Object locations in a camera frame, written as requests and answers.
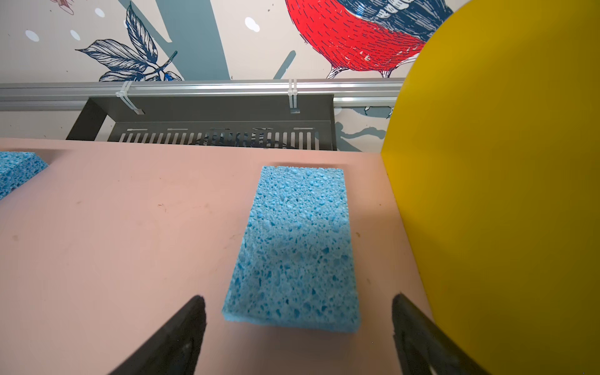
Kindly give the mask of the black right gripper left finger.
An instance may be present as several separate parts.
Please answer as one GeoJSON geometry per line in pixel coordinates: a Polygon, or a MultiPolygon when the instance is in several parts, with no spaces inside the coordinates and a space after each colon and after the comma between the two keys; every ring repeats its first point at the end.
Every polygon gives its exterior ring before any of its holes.
{"type": "Polygon", "coordinates": [[[113,374],[193,374],[206,332],[206,303],[192,297],[113,374]]]}

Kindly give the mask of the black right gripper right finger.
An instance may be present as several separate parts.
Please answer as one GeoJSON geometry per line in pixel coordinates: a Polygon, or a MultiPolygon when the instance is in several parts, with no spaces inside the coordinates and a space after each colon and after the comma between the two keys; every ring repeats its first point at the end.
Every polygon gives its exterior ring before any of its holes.
{"type": "Polygon", "coordinates": [[[486,374],[405,295],[392,301],[398,360],[404,374],[486,374]]]}

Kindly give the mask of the light blue sponge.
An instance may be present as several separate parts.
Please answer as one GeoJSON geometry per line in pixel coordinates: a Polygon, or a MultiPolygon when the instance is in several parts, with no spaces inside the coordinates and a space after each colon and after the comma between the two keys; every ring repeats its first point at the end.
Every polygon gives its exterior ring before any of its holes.
{"type": "Polygon", "coordinates": [[[262,169],[222,314],[283,328],[359,330],[343,170],[262,169]]]}
{"type": "Polygon", "coordinates": [[[1,192],[5,198],[46,169],[48,164],[33,152],[1,152],[1,192]]]}

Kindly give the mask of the yellow shelf unit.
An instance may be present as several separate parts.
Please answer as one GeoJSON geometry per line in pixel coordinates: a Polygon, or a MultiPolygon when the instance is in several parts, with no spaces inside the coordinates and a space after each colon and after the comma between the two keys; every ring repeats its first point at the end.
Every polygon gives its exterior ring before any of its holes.
{"type": "Polygon", "coordinates": [[[472,1],[380,154],[3,139],[1,372],[107,374],[193,296],[200,374],[398,374],[406,295],[493,374],[599,372],[599,4],[472,1]]]}

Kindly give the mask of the black perforated metal tray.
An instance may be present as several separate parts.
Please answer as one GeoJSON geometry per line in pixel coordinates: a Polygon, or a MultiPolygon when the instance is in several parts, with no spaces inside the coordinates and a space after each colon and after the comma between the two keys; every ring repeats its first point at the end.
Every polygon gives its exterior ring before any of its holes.
{"type": "Polygon", "coordinates": [[[109,141],[239,148],[337,150],[332,95],[90,98],[67,135],[109,141]]]}

